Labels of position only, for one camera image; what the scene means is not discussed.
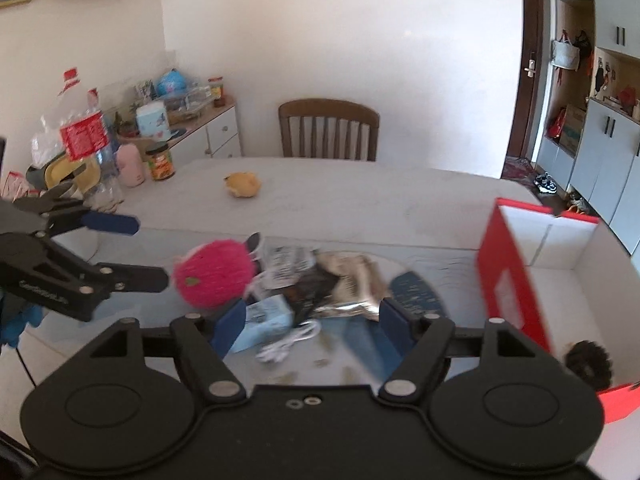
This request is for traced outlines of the blue gloved hand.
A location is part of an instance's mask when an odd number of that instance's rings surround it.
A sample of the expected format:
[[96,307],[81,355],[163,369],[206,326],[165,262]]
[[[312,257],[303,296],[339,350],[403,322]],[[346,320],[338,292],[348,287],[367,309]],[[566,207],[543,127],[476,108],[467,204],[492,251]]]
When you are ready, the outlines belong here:
[[27,326],[38,327],[43,308],[22,298],[1,293],[1,345],[16,348]]

